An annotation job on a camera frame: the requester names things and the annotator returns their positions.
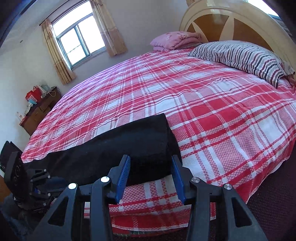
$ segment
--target bed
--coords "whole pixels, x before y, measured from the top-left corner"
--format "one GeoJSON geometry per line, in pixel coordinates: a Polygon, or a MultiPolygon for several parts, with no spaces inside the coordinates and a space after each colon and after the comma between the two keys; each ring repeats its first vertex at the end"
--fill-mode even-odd
{"type": "MultiPolygon", "coordinates": [[[[255,43],[296,69],[294,42],[277,22],[247,2],[196,1],[186,11],[180,30],[200,32],[204,42],[255,43]]],[[[183,165],[207,183],[232,184],[247,202],[292,152],[295,89],[284,78],[275,89],[238,69],[188,57],[190,50],[146,53],[75,86],[40,123],[22,154],[23,162],[165,113],[183,165]]],[[[129,186],[120,204],[110,205],[116,233],[183,228],[189,214],[190,206],[178,200],[171,176],[129,186]]]]}

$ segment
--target silver bolt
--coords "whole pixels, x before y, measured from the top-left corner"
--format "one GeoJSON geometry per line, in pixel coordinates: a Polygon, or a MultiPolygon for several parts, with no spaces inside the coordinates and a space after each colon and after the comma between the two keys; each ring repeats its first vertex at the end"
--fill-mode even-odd
{"type": "Polygon", "coordinates": [[[107,182],[109,182],[109,180],[110,180],[109,177],[102,177],[101,178],[101,182],[103,182],[103,183],[107,183],[107,182]]]}
{"type": "Polygon", "coordinates": [[[191,178],[191,181],[194,183],[199,183],[200,179],[198,177],[193,177],[193,178],[191,178]]]}
{"type": "Polygon", "coordinates": [[[232,189],[232,186],[230,185],[230,184],[224,184],[224,188],[226,189],[226,190],[230,190],[230,189],[232,189]]]}
{"type": "Polygon", "coordinates": [[[77,184],[76,183],[70,183],[69,185],[68,185],[68,188],[69,189],[75,189],[77,187],[77,184]]]}

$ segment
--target plaid bedspread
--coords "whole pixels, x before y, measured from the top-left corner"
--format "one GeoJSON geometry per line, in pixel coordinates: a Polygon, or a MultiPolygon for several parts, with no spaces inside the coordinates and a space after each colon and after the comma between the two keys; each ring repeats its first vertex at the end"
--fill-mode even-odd
{"type": "MultiPolygon", "coordinates": [[[[207,183],[232,184],[247,202],[290,156],[296,137],[295,90],[284,79],[275,89],[254,75],[188,57],[189,51],[147,53],[75,86],[40,123],[23,162],[165,113],[183,165],[207,183]]],[[[120,204],[110,205],[112,226],[134,231],[185,227],[189,213],[171,176],[127,187],[120,204]]]]}

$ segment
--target cream headboard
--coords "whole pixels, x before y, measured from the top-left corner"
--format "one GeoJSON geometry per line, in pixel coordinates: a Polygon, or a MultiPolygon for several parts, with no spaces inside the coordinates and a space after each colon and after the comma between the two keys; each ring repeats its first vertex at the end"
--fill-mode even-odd
{"type": "Polygon", "coordinates": [[[199,32],[204,42],[242,40],[279,55],[296,69],[296,45],[268,14],[243,0],[196,0],[180,31],[199,32]]]}

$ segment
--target white wall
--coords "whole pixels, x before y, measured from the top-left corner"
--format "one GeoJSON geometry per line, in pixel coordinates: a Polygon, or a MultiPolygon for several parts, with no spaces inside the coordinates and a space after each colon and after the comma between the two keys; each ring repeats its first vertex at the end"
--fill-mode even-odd
{"type": "Polygon", "coordinates": [[[31,90],[33,82],[25,76],[20,49],[14,49],[0,55],[0,150],[5,141],[12,141],[24,150],[29,141],[29,135],[19,125],[17,112],[26,110],[25,96],[31,90]]]}
{"type": "MultiPolygon", "coordinates": [[[[67,2],[49,19],[55,19],[77,1],[67,2]]],[[[184,2],[186,6],[185,0],[172,1],[184,2]]],[[[152,47],[149,45],[151,40],[163,33],[177,31],[181,22],[179,16],[176,20],[174,19],[177,8],[172,8],[172,6],[167,8],[168,2],[171,2],[171,0],[105,0],[105,2],[123,36],[128,52],[115,57],[109,57],[107,52],[99,54],[76,68],[74,72],[77,78],[70,84],[63,86],[52,66],[48,50],[43,42],[41,27],[37,26],[34,32],[22,43],[23,63],[27,76],[36,83],[44,80],[49,86],[58,86],[62,94],[65,94],[78,83],[104,69],[152,51],[152,47]]]]}

